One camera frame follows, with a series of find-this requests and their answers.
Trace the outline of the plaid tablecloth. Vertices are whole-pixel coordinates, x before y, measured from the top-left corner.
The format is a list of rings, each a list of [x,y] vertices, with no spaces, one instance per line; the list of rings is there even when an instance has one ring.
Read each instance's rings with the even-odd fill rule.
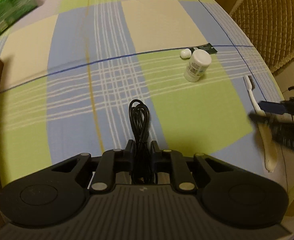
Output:
[[[191,54],[212,63],[196,82]],[[151,114],[150,138],[186,156],[212,154],[294,188],[294,155],[264,165],[243,76],[257,100],[280,90],[247,36],[213,0],[43,0],[0,37],[0,179],[133,137],[131,100]]]

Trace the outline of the white pill bottle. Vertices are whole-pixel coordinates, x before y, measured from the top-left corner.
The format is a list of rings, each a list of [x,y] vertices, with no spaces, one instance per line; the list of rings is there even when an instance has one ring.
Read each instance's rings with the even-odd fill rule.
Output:
[[[205,50],[195,50],[187,63],[184,77],[189,82],[198,81],[212,63],[211,55]]]

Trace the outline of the quilted chair cushion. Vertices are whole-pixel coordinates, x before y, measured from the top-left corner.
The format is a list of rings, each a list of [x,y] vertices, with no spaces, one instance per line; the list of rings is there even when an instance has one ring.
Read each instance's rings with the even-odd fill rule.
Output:
[[[294,0],[242,0],[232,19],[272,73],[294,61]]]

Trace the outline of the white toothbrush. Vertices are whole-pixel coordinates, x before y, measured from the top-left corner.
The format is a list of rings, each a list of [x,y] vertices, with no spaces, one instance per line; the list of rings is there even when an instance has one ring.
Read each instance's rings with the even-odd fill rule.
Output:
[[[248,95],[250,97],[251,103],[255,110],[255,113],[258,114],[259,116],[265,117],[266,114],[259,107],[253,94],[255,85],[254,85],[252,77],[250,75],[245,75],[243,76],[243,79],[244,79],[245,86],[246,86]],[[258,123],[258,129],[259,129],[261,139],[263,141],[263,146],[264,146],[265,168],[267,169],[268,172],[273,172],[278,162],[276,145],[272,140],[271,131],[266,124]]]

